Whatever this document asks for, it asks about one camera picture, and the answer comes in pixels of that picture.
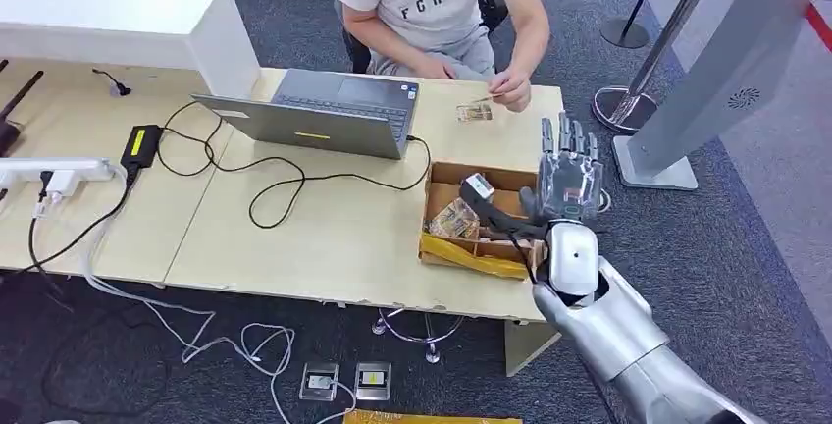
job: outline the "yellow sticker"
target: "yellow sticker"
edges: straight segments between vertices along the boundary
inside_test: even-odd
[[[361,382],[364,385],[381,385],[385,382],[384,372],[361,372]]]
[[[304,137],[314,137],[316,139],[330,139],[329,136],[325,136],[323,134],[312,134],[309,132],[294,132],[295,135],[304,136]]]
[[[138,150],[141,148],[141,141],[144,139],[144,130],[139,130],[135,134],[135,141],[132,142],[132,151],[130,156],[137,156]]]

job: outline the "laptop keyboard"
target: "laptop keyboard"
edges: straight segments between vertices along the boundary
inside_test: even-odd
[[[401,132],[407,123],[407,110],[394,108],[374,107],[372,105],[356,105],[351,103],[329,102],[315,100],[312,98],[291,97],[288,95],[275,95],[272,103],[278,105],[290,105],[295,107],[308,108],[311,110],[323,110],[325,112],[342,113],[358,117],[376,117],[387,120],[392,128],[396,140],[401,140]]]

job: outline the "red stripe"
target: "red stripe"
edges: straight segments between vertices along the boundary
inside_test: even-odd
[[[826,44],[829,51],[832,51],[832,28],[830,28],[829,24],[823,20],[823,17],[814,5],[808,5],[808,8],[806,9],[806,18],[814,30],[817,31],[817,37],[819,37],[820,40]]]

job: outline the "man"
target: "man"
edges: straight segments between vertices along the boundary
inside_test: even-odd
[[[517,38],[511,64],[499,74],[478,0],[339,1],[347,31],[371,49],[369,73],[484,80],[494,101],[509,110],[529,105],[529,76],[549,36],[541,0],[505,0]]]

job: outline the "white cable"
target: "white cable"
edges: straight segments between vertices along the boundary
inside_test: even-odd
[[[119,179],[122,182],[122,188],[127,189],[127,174],[126,174],[124,168],[117,167],[116,168],[116,174],[119,176]],[[277,408],[278,413],[283,418],[285,424],[291,424],[289,422],[288,418],[286,417],[286,415],[284,414],[284,411],[281,409],[280,403],[278,402],[278,397],[277,397],[277,394],[275,393],[275,383],[277,381],[278,376],[286,371],[286,369],[288,368],[289,362],[291,361],[291,346],[294,343],[294,334],[295,334],[294,329],[287,328],[287,327],[284,327],[284,326],[272,325],[272,324],[250,323],[250,324],[245,325],[240,330],[240,332],[239,332],[239,344],[237,344],[236,342],[232,341],[231,339],[229,339],[227,337],[220,337],[220,338],[217,338],[217,339],[215,339],[215,340],[213,340],[213,341],[211,341],[207,344],[197,346],[196,343],[199,342],[199,339],[202,337],[202,333],[205,332],[205,329],[208,327],[208,324],[217,315],[216,311],[199,311],[199,310],[187,308],[185,306],[181,306],[181,305],[178,305],[178,304],[166,303],[166,302],[163,302],[163,301],[158,301],[158,300],[155,300],[155,299],[146,298],[144,296],[127,293],[126,291],[122,291],[121,289],[118,289],[117,287],[112,286],[112,285],[104,282],[103,280],[99,279],[98,277],[96,277],[92,273],[92,257],[95,254],[95,250],[98,248],[98,245],[104,239],[104,235],[107,233],[108,229],[110,228],[110,225],[118,217],[118,215],[119,215],[119,213],[115,213],[113,216],[111,216],[110,218],[105,220],[103,223],[101,223],[101,225],[96,230],[94,236],[87,242],[85,253],[81,257],[81,271],[83,273],[83,277],[90,284],[90,286],[93,287],[96,290],[99,290],[101,292],[105,292],[107,294],[111,294],[113,296],[119,296],[119,297],[122,297],[122,298],[127,298],[127,299],[132,299],[132,300],[135,300],[135,301],[140,301],[140,302],[144,303],[145,306],[150,308],[150,310],[153,311],[153,313],[156,315],[156,317],[159,318],[159,321],[162,323],[162,326],[164,326],[165,329],[170,331],[171,334],[173,334],[174,337],[176,337],[177,340],[184,346],[184,350],[182,351],[182,355],[180,357],[180,359],[182,360],[182,363],[189,362],[196,355],[204,352],[205,350],[211,348],[214,345],[221,344],[221,343],[231,344],[232,347],[234,348],[234,351],[236,351],[236,353],[239,354],[239,356],[244,358],[245,361],[247,361],[252,367],[257,369],[259,372],[263,373],[264,375],[267,375],[267,376],[271,377],[271,380],[269,382],[269,389],[270,389],[271,394],[272,394],[272,401],[274,402],[275,407]],[[185,311],[187,313],[194,314],[194,315],[197,315],[197,316],[208,316],[208,317],[202,323],[202,326],[200,326],[200,328],[196,332],[196,334],[193,336],[193,339],[191,339],[190,342],[188,342],[185,339],[183,339],[182,336],[180,336],[180,334],[177,333],[174,330],[174,328],[172,328],[171,325],[168,324],[167,321],[165,321],[165,318],[162,316],[162,314],[159,312],[159,310],[156,309],[157,306],[162,307],[162,308],[168,308],[168,309],[178,309],[180,311]],[[264,328],[264,329],[267,329],[267,330],[273,330],[274,332],[272,334],[270,334],[265,340],[261,341],[260,344],[257,347],[255,347],[253,350],[249,351],[248,345],[246,344],[246,341],[245,341],[245,333],[246,333],[246,331],[249,330],[249,328],[254,328],[254,327]],[[284,355],[281,358],[281,361],[278,363],[278,366],[275,368],[275,370],[274,371],[269,371],[269,370],[263,368],[260,365],[260,362],[262,361],[262,359],[257,354],[260,352],[260,349],[262,349],[266,344],[268,344],[273,338],[275,338],[277,336],[280,336],[280,335],[286,336],[286,350],[284,351]],[[318,421],[316,424],[323,424],[323,423],[328,422],[332,419],[337,419],[337,418],[342,417],[342,416],[346,415],[347,413],[352,412],[353,410],[355,410],[355,406],[357,405],[357,399],[355,397],[355,394],[352,392],[352,390],[350,390],[346,385],[344,385],[341,382],[334,382],[334,383],[335,383],[336,387],[344,389],[349,394],[349,396],[352,398],[352,406],[349,409],[345,410],[345,411],[342,411],[342,412],[333,414],[329,417],[326,417],[326,418]]]
[[[605,198],[606,198],[606,204],[605,204],[605,205],[603,205],[603,204],[601,205],[603,208],[601,208],[601,209],[598,211],[598,213],[599,213],[599,214],[601,214],[601,213],[606,213],[607,211],[609,211],[609,209],[610,209],[610,208],[612,208],[612,197],[611,197],[611,196],[609,196],[609,192],[608,192],[608,191],[606,191],[606,190],[604,190],[604,189],[602,188],[602,189],[600,190],[600,195],[601,195],[602,197],[605,197]]]

